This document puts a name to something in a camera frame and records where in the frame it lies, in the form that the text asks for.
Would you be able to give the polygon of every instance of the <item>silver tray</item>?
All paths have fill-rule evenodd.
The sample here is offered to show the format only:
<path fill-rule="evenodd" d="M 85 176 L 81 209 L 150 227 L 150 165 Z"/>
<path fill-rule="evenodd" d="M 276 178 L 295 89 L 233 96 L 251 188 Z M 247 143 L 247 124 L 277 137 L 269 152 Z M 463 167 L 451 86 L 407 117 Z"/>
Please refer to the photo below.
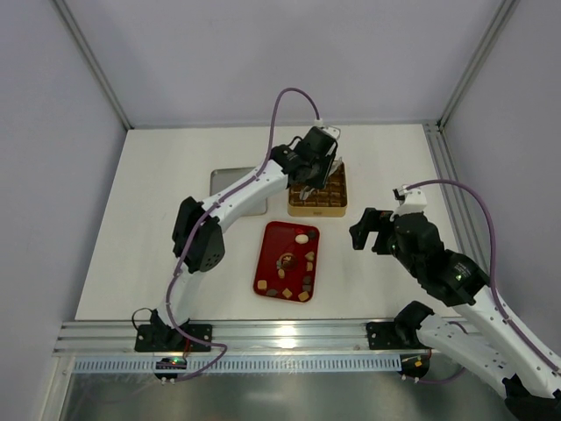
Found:
<path fill-rule="evenodd" d="M 247 175 L 251 170 L 253 170 L 253 167 L 215 169 L 210 173 L 210 195 L 213 196 L 226 189 L 228 186 L 231 186 L 244 175 Z M 244 215 L 247 217 L 263 215 L 266 213 L 266 209 L 267 201 L 265 199 L 263 202 L 257 203 Z"/>

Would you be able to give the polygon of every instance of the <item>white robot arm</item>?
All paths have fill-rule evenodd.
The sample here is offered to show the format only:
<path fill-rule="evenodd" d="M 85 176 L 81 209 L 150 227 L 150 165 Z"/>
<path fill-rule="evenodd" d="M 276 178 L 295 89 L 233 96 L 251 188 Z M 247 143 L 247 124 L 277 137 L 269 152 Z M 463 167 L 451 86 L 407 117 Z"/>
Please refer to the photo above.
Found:
<path fill-rule="evenodd" d="M 409 346 L 434 347 L 474 372 L 505 398 L 519 419 L 561 420 L 561 358 L 498 293 L 495 302 L 489 277 L 473 260 L 444 249 L 438 229 L 423 215 L 427 201 L 420 189 L 394 194 L 400 202 L 395 211 L 367 208 L 350 229 L 353 248 L 363 249 L 368 233 L 377 232 L 373 251 L 393 255 L 431 296 L 471 322 L 491 347 L 458 334 L 418 302 L 395 318 L 398 335 Z"/>
<path fill-rule="evenodd" d="M 188 322 L 205 273 L 224 257 L 224 233 L 256 203 L 294 183 L 322 189 L 337 154 L 339 136 L 335 127 L 316 125 L 294 146 L 274 147 L 265 166 L 261 162 L 227 189 L 200 202 L 188 197 L 181 203 L 172 239 L 174 254 L 183 262 L 176 269 L 169 297 L 152 311 L 150 328 L 143 334 L 144 346 L 166 350 L 173 349 L 179 340 L 184 341 L 174 328 Z M 185 250 L 200 218 L 203 221 Z"/>

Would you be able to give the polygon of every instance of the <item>gray wall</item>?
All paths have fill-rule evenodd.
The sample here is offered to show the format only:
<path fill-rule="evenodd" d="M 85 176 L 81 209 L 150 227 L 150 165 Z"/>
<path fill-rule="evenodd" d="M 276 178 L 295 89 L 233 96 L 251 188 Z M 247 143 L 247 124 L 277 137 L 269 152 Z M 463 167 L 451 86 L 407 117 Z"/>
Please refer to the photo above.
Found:
<path fill-rule="evenodd" d="M 501 1 L 67 2 L 140 126 L 436 119 Z"/>
<path fill-rule="evenodd" d="M 502 294 L 561 353 L 559 22 L 558 0 L 522 0 L 446 133 L 494 215 Z"/>
<path fill-rule="evenodd" d="M 36 415 L 124 142 L 46 0 L 0 3 L 0 411 Z"/>

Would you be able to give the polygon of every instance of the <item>bracket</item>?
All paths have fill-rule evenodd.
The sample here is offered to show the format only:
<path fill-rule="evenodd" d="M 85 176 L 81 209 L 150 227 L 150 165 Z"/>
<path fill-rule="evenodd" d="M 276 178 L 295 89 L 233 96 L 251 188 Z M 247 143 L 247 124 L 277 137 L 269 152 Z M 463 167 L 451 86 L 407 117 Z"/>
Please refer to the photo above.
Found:
<path fill-rule="evenodd" d="M 366 337 L 368 347 L 373 351 L 411 349 L 410 346 L 397 334 L 395 322 L 370 322 L 366 324 Z M 419 345 L 415 349 L 430 349 Z M 403 353 L 401 356 L 400 375 L 409 377 L 424 377 L 430 368 L 428 354 Z"/>
<path fill-rule="evenodd" d="M 181 325 L 180 328 L 197 339 L 207 342 L 212 341 L 212 325 L 199 325 L 187 322 Z M 158 334 L 153 325 L 140 325 L 138 327 L 134 350 L 137 353 L 184 352 L 186 345 L 185 338 L 175 329 L 167 329 L 169 329 L 170 332 L 167 332 L 166 335 L 161 335 Z M 188 351 L 191 353 L 208 353 L 210 352 L 210 346 L 193 342 L 190 344 Z"/>

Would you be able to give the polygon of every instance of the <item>white tabletop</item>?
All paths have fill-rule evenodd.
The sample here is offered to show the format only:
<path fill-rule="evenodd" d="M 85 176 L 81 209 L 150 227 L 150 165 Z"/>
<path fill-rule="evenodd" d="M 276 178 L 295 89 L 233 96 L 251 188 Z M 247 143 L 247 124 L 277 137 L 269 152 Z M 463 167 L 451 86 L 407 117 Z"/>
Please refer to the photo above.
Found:
<path fill-rule="evenodd" d="M 269 198 L 268 212 L 239 219 L 224 235 L 226 255 L 207 273 L 195 319 L 390 318 L 418 300 L 455 315 L 429 297 L 400 263 L 370 251 L 353 251 L 348 229 L 365 207 L 392 210 L 392 189 L 436 178 L 421 125 L 342 126 L 339 154 L 348 182 L 343 218 L 292 218 L 287 192 Z M 308 127 L 279 127 L 275 144 L 303 136 Z M 76 319 L 129 319 L 139 307 L 163 299 L 175 264 L 171 233 L 179 204 L 209 195 L 217 168 L 252 167 L 265 152 L 268 128 L 135 130 L 127 135 Z M 428 187 L 427 217 L 442 240 L 457 249 L 441 190 Z M 308 303 L 257 296 L 252 291 L 267 222 L 314 225 L 321 232 L 316 288 Z"/>

